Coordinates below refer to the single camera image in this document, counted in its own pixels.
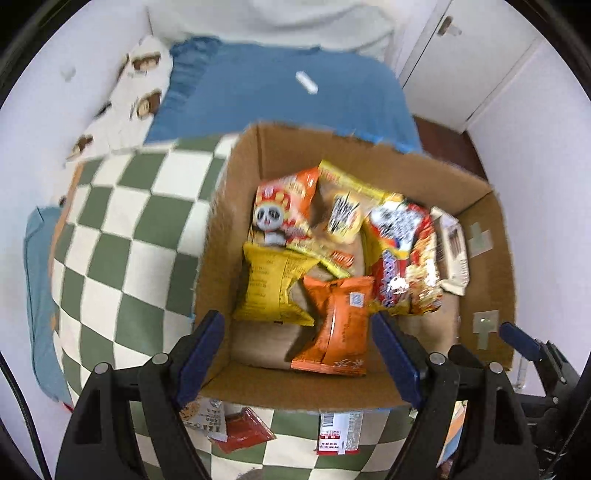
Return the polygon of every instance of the door handle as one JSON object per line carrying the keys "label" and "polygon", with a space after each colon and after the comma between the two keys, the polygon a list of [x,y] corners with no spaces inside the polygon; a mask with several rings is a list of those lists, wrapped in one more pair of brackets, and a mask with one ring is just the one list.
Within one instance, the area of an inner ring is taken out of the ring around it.
{"label": "door handle", "polygon": [[462,35],[462,31],[457,28],[455,25],[452,25],[453,17],[448,15],[443,22],[441,23],[441,27],[437,30],[437,35],[440,37],[444,36],[446,33],[449,32],[450,35],[457,37],[458,35]]}

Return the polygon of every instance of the black cable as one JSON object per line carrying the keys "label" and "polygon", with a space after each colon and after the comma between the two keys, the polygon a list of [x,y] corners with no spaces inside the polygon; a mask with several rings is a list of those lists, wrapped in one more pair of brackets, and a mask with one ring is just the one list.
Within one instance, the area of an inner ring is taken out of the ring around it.
{"label": "black cable", "polygon": [[43,454],[43,448],[41,448],[41,442],[39,441],[39,435],[37,435],[37,429],[35,428],[33,417],[31,416],[31,410],[29,410],[29,405],[27,405],[25,397],[22,394],[22,391],[18,386],[18,383],[14,378],[14,375],[12,374],[12,371],[8,367],[6,360],[4,360],[2,352],[0,352],[0,369],[4,374],[4,377],[6,378],[8,385],[10,385],[12,393],[17,399],[18,406],[21,408],[22,416],[25,419],[25,424],[27,425],[29,437],[31,438],[33,450],[35,450],[35,456],[37,457],[37,462],[39,463],[39,468],[41,469],[43,478],[44,480],[51,480],[51,473],[49,473],[49,467],[47,466],[47,461],[45,460],[45,455]]}

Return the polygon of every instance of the blue bedsheet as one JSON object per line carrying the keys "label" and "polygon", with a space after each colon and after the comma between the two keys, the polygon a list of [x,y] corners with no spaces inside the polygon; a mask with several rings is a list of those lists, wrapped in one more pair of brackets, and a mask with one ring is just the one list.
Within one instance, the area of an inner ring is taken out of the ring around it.
{"label": "blue bedsheet", "polygon": [[[258,121],[328,127],[421,151],[393,72],[377,60],[320,48],[263,47],[194,37],[170,51],[170,88],[146,142],[239,132]],[[311,95],[296,80],[318,85]]]}
{"label": "blue bedsheet", "polygon": [[60,215],[61,209],[58,207],[33,210],[27,222],[23,254],[33,371],[46,395],[71,405],[66,379],[57,363],[53,346],[51,317],[56,305],[51,298],[51,284],[47,274],[51,237]]}

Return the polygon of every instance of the white cabinet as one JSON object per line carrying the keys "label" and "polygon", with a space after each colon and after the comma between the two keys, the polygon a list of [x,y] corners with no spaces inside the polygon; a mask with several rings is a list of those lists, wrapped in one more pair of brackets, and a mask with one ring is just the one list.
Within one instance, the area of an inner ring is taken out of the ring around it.
{"label": "white cabinet", "polygon": [[411,112],[463,132],[538,36],[505,0],[452,0],[404,85]]}

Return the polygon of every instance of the checkered blanket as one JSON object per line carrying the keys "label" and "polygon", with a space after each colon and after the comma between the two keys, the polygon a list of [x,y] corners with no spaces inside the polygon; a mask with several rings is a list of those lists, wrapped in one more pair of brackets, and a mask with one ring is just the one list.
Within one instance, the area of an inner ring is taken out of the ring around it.
{"label": "checkered blanket", "polygon": [[[226,414],[242,406],[224,404]],[[276,435],[275,440],[223,453],[197,430],[187,429],[199,458],[213,480],[383,480],[410,431],[408,407],[363,413],[359,453],[316,455],[318,414],[252,407]],[[161,479],[141,404],[132,405],[136,438],[146,472]]]}
{"label": "checkered blanket", "polygon": [[[237,137],[144,147],[77,170],[51,278],[54,345],[73,404],[97,363],[136,367],[190,333],[209,203]],[[233,408],[239,410],[226,405],[226,412]],[[405,407],[366,412],[360,453],[317,456],[317,414],[254,410],[275,440],[227,455],[188,430],[214,480],[234,480],[252,469],[264,477],[251,472],[246,478],[381,479],[410,428]],[[162,478],[140,404],[132,405],[132,414],[147,472]]]}

